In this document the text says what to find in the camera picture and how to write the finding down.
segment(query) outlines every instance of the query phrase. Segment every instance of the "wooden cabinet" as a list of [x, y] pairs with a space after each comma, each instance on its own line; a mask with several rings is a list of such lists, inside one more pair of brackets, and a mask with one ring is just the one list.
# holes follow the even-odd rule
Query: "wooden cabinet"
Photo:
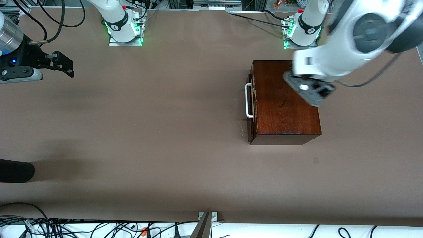
[[291, 61], [254, 61], [245, 86], [251, 145], [302, 145], [321, 135], [319, 112], [282, 78]]

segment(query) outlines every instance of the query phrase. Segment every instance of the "table surface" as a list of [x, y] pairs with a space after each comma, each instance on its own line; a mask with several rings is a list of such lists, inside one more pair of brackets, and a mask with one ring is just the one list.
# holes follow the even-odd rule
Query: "table surface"
[[[31, 13], [52, 36], [57, 25]], [[67, 9], [66, 23], [81, 15]], [[29, 18], [19, 25], [41, 38]], [[338, 86], [319, 109], [322, 135], [306, 145], [250, 146], [244, 83], [253, 60], [292, 59], [280, 29], [223, 11], [158, 11], [143, 46], [107, 41], [88, 8], [82, 26], [43, 46], [71, 58], [75, 78], [43, 70], [41, 82], [0, 87], [0, 157], [37, 169], [31, 183], [1, 184], [1, 202], [33, 202], [56, 218], [174, 221], [216, 210], [230, 222], [423, 225], [415, 49], [366, 87]]]

